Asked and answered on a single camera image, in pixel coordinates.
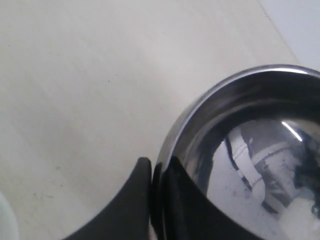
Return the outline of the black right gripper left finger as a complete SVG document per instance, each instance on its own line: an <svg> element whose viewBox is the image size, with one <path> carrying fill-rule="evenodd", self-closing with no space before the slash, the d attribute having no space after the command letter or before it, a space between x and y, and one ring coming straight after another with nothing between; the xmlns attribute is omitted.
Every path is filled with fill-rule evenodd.
<svg viewBox="0 0 320 240"><path fill-rule="evenodd" d="M148 240L151 161L140 157L118 194L67 240Z"/></svg>

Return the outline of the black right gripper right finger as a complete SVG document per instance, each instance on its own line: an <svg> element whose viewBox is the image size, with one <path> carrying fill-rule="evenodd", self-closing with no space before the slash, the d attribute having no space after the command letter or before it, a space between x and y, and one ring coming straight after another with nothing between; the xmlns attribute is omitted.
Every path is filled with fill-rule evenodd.
<svg viewBox="0 0 320 240"><path fill-rule="evenodd" d="M239 226L213 206L172 157L163 179L167 240L238 240Z"/></svg>

